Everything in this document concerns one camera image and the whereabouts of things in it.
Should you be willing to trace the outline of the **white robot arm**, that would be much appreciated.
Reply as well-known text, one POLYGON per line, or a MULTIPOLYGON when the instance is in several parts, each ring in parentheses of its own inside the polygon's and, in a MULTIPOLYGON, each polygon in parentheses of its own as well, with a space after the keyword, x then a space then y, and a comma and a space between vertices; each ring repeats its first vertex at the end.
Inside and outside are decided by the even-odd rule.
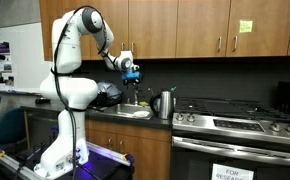
POLYGON ((98 84, 88 78, 73 76, 82 64, 83 35, 94 37, 98 54, 110 70, 122 73, 125 84, 139 81, 139 66, 133 63, 131 51, 123 50, 117 57, 110 54, 114 36, 98 10, 85 5, 53 22, 52 67, 40 84, 40 92, 47 99, 61 101, 64 109, 58 115, 58 137, 34 167, 34 172, 44 179, 55 180, 75 170, 77 165, 88 162, 85 112, 98 95, 98 84))

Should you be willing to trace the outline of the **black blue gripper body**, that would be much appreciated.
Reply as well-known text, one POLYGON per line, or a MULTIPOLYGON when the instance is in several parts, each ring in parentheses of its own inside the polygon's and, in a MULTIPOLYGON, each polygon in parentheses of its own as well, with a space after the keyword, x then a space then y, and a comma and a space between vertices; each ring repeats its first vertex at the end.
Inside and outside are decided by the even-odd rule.
POLYGON ((121 79, 124 85, 128 85, 129 83, 140 83, 140 73, 138 71, 128 70, 122 74, 121 79))

